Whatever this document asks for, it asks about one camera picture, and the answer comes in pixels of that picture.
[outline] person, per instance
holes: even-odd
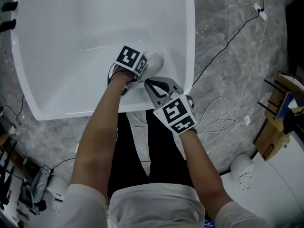
[[[55,227],[198,228],[204,226],[204,209],[217,228],[269,227],[225,192],[196,132],[180,135],[185,162],[172,132],[152,110],[146,111],[151,159],[146,175],[127,116],[118,113],[122,90],[132,79],[119,68],[90,118]]]

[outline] wrist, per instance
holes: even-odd
[[[195,132],[195,134],[198,134],[198,131],[196,131],[196,129],[194,127],[189,128],[187,131],[192,131],[192,132]]]
[[[191,128],[188,129],[187,131],[183,132],[181,135],[180,135],[180,138],[187,138],[189,136],[197,136],[197,132],[196,130],[192,130]]]
[[[130,77],[124,73],[117,73],[113,76],[111,81],[116,81],[116,82],[121,82],[122,84],[126,84],[128,82],[130,82],[132,79],[130,79]]]

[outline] sleeve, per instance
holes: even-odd
[[[215,218],[217,228],[271,228],[266,220],[232,201],[225,204]]]
[[[56,228],[106,228],[106,202],[103,195],[91,187],[72,184],[68,187]]]

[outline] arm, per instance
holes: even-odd
[[[222,179],[194,131],[180,135],[194,188],[208,214],[215,221],[219,210],[232,201]]]
[[[115,148],[118,107],[131,73],[115,74],[85,127],[76,155],[71,184],[83,184],[107,197]]]

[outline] white cable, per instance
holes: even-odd
[[[262,42],[263,42],[263,38],[264,38],[264,35],[265,35],[265,31],[266,31],[266,26],[267,26],[268,19],[269,19],[269,10],[268,10],[268,16],[267,16],[267,19],[266,19],[266,22],[265,22],[265,26],[264,26],[264,31],[263,31],[263,34],[262,34],[262,37],[261,37],[261,41],[260,41],[258,50],[257,50],[257,52],[256,52],[255,60],[254,60],[253,65],[252,65],[252,67],[251,67],[251,69],[250,69],[250,72],[249,72],[247,81],[246,81],[246,83],[245,83],[245,85],[244,85],[244,87],[243,87],[243,89],[242,89],[242,92],[241,92],[241,95],[240,95],[239,99],[237,100],[236,104],[234,105],[234,107],[233,107],[233,109],[232,109],[232,112],[231,112],[231,114],[229,115],[229,117],[227,118],[227,120],[232,116],[232,114],[233,114],[233,112],[234,112],[234,110],[235,110],[237,104],[239,103],[240,99],[241,99],[242,96],[243,96],[244,89],[246,88],[246,86],[247,86],[247,84],[248,84],[248,82],[249,82],[249,79],[250,79],[252,70],[253,70],[253,68],[254,68],[254,66],[255,66],[255,64],[256,64],[257,55],[258,55],[258,53],[259,53],[259,51],[260,51],[260,48],[261,48],[261,46],[262,46]],[[217,140],[215,141],[213,147],[211,148],[211,151],[210,151],[209,156],[212,154],[212,151],[213,151],[215,145],[217,144],[217,142],[218,142],[218,140],[219,140],[219,138],[220,138],[220,135],[221,135],[221,132],[219,133]]]
[[[219,99],[222,99],[222,98],[225,99],[226,102],[227,102],[228,105],[229,105],[229,108],[228,108],[228,111],[227,111],[226,119],[218,119],[218,120],[216,120],[216,121],[214,121],[214,122],[212,122],[212,123],[209,123],[209,124],[205,127],[205,131],[203,131],[203,132],[201,132],[201,133],[208,132],[208,131],[207,131],[207,127],[210,126],[210,125],[212,125],[212,124],[214,124],[214,123],[216,123],[217,121],[220,121],[220,120],[222,120],[222,121],[224,121],[224,122],[233,121],[233,122],[245,123],[245,121],[241,121],[241,120],[232,120],[232,119],[228,119],[228,114],[229,114],[231,105],[230,105],[230,103],[229,103],[229,101],[227,100],[226,97],[220,96],[220,97],[216,98],[213,102],[211,102],[211,104],[207,107],[207,109],[205,110],[205,112],[204,112],[204,114],[203,114],[202,118],[200,119],[200,122],[199,122],[199,124],[198,124],[197,126],[199,126],[200,123],[202,122],[202,120],[203,120],[203,118],[204,118],[206,112],[208,111],[208,109],[209,109],[215,102],[217,102]]]
[[[237,124],[234,124],[234,125],[230,126],[229,128],[225,128],[225,129],[222,129],[222,130],[219,130],[219,131],[203,131],[203,132],[201,132],[201,133],[212,133],[212,134],[206,135],[206,136],[211,136],[211,135],[213,135],[213,134],[215,134],[215,133],[221,133],[221,132],[223,132],[223,131],[229,130],[229,129],[233,128],[235,125],[238,125],[238,124],[246,124],[246,123],[237,123]]]

